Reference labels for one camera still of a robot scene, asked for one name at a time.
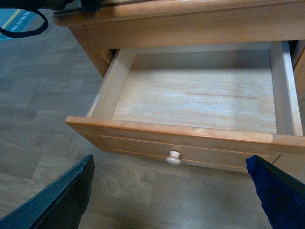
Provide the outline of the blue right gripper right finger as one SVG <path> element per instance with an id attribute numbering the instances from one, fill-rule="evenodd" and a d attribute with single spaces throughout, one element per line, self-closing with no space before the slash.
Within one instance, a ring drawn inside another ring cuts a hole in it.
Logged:
<path id="1" fill-rule="evenodd" d="M 246 159 L 261 206 L 274 229 L 305 227 L 305 185 L 258 155 Z"/>

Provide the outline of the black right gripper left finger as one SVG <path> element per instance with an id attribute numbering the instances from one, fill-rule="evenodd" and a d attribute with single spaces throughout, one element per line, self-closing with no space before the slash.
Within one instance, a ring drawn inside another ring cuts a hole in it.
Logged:
<path id="1" fill-rule="evenodd" d="M 87 155 L 45 189 L 0 220 L 2 229 L 77 229 L 89 204 L 94 175 Z"/>

